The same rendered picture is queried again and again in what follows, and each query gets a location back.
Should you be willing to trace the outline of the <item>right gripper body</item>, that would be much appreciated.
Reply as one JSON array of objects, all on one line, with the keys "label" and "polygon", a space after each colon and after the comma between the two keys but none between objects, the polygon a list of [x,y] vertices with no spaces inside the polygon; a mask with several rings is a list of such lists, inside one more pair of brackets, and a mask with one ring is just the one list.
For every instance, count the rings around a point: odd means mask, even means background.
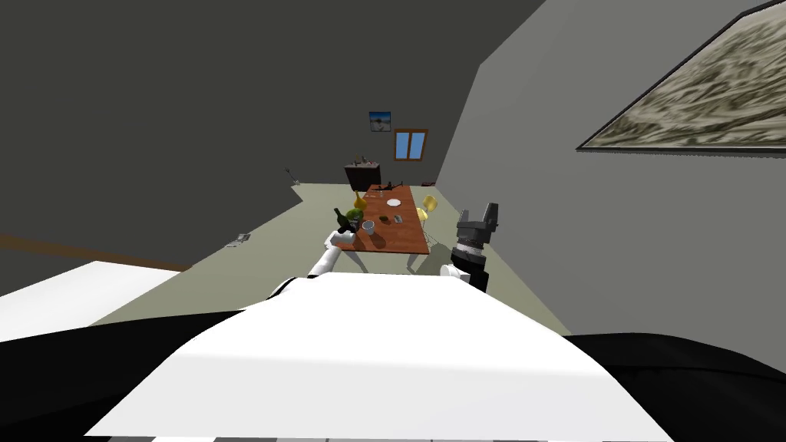
[{"label": "right gripper body", "polygon": [[483,247],[490,243],[492,225],[481,221],[457,223],[457,242],[470,247]]}]

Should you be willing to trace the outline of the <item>yellow chair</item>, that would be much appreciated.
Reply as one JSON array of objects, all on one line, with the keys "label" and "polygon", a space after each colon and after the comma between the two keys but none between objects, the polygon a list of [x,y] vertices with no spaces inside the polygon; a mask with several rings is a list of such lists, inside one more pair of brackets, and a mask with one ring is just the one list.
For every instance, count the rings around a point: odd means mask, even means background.
[{"label": "yellow chair", "polygon": [[419,221],[421,223],[421,228],[423,230],[424,238],[426,240],[426,243],[429,246],[434,245],[436,243],[436,241],[426,231],[425,223],[428,220],[429,214],[436,209],[437,205],[438,205],[437,200],[432,195],[427,195],[422,200],[421,206],[419,206],[416,209],[417,215],[418,215],[418,219],[419,219]]}]

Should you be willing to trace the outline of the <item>dark wooden cabinet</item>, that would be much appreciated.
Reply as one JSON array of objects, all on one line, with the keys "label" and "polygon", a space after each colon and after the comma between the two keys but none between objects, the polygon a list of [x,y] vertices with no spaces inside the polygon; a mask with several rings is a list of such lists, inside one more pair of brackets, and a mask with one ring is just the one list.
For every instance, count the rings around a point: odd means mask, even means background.
[{"label": "dark wooden cabinet", "polygon": [[343,167],[353,191],[365,192],[373,186],[380,186],[381,167],[379,163],[357,156],[353,163]]}]

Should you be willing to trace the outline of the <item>brown dining table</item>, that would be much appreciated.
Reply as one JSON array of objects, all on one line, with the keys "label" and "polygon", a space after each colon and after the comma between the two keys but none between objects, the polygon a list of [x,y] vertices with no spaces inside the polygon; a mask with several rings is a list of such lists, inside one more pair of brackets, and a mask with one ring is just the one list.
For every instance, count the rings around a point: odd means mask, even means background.
[{"label": "brown dining table", "polygon": [[381,190],[372,185],[364,195],[355,192],[356,200],[364,200],[363,217],[351,242],[337,244],[343,254],[361,267],[362,252],[402,254],[413,262],[429,253],[426,236],[418,217],[416,203],[409,186]]}]

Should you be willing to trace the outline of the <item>brown framed window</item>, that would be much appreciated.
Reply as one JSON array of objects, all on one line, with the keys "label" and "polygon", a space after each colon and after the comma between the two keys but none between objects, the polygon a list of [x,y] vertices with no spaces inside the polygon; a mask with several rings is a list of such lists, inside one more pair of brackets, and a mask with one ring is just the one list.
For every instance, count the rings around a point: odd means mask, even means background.
[{"label": "brown framed window", "polygon": [[422,161],[428,130],[396,129],[394,131],[394,161]]}]

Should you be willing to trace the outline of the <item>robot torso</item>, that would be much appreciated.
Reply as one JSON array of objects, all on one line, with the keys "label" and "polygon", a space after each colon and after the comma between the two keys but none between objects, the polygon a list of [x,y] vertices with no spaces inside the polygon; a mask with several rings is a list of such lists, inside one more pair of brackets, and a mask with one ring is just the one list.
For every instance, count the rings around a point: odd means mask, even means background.
[{"label": "robot torso", "polygon": [[334,272],[189,340],[90,435],[672,442],[589,355],[466,282]]}]

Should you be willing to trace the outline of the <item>white flat furniture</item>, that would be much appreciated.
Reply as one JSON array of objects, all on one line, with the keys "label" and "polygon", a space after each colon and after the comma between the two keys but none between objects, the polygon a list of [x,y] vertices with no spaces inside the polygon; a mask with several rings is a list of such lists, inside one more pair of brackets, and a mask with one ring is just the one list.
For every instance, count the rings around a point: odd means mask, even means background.
[{"label": "white flat furniture", "polygon": [[175,275],[91,262],[10,292],[0,297],[0,342],[87,327]]}]

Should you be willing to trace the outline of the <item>large beige framed wall picture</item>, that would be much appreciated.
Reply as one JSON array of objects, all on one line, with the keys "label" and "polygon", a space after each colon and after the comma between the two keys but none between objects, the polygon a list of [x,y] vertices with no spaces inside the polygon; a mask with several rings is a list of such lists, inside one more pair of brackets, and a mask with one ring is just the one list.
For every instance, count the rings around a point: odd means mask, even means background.
[{"label": "large beige framed wall picture", "polygon": [[580,149],[786,156],[786,0],[742,12]]}]

